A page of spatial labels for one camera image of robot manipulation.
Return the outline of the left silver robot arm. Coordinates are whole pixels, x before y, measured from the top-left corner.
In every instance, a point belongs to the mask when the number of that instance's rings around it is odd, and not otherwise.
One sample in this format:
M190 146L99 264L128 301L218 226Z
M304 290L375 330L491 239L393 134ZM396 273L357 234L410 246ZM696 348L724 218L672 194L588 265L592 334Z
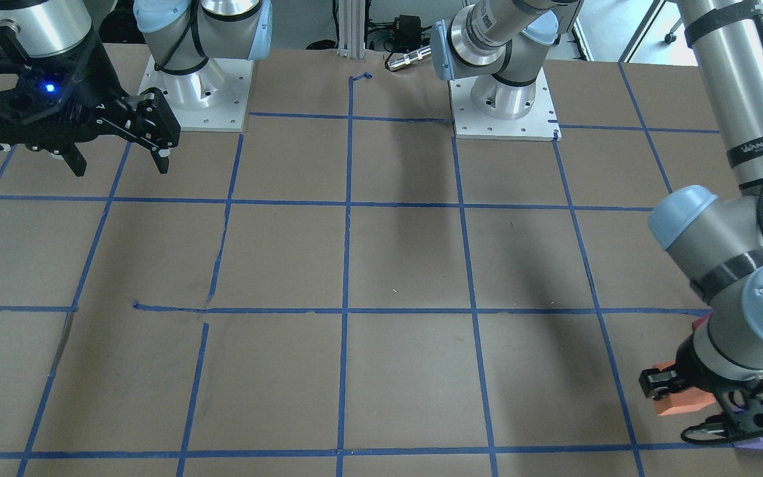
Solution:
M740 197L695 66L550 61L563 138L457 139L490 400L540 372L642 403L639 372L672 360L708 311L648 230L667 188Z

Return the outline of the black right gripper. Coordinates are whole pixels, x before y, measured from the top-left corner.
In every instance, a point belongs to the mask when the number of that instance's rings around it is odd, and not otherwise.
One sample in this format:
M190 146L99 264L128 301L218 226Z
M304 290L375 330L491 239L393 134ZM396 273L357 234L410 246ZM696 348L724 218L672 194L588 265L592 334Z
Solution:
M115 135L148 149L158 172L167 174L181 125L163 91L149 87L127 93L96 30L89 30L72 52L78 54L76 69L67 77L73 89L61 110L66 126L57 134L57 151L66 165L75 176L84 176L87 160L77 144Z

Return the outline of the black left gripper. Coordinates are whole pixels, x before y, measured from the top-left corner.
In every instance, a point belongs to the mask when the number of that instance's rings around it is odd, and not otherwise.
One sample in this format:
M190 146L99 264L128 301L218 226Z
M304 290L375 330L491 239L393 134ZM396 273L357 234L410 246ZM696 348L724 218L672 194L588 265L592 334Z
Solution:
M748 375L747 380L733 380L712 371L700 359L694 338L691 335L682 342L672 365L640 372L640 387L646 398L663 399L688 388L697 388L717 397L734 392L744 392L748 399L763 395L763 378L757 378L755 374Z

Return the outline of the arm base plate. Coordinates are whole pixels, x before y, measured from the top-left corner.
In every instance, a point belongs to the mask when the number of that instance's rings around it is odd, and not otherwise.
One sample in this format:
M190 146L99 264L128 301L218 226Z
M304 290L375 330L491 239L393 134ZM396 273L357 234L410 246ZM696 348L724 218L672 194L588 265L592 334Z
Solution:
M183 132L241 133L254 66L252 60L210 58L198 72L174 76L157 72L149 58L140 90L158 88Z
M546 142L562 138L545 70L524 87L505 85L490 75L452 79L448 84L457 138Z

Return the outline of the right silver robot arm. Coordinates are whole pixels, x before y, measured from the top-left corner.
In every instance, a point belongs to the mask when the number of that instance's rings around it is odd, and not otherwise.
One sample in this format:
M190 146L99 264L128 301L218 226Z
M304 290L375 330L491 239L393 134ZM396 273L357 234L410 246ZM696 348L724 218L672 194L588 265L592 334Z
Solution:
M138 144L164 174L183 129L241 126L248 95L237 64L263 60L272 45L270 1L136 1L136 27L152 58L151 84L122 87L81 1L0 1L0 150L23 145L87 171L78 149L100 136Z

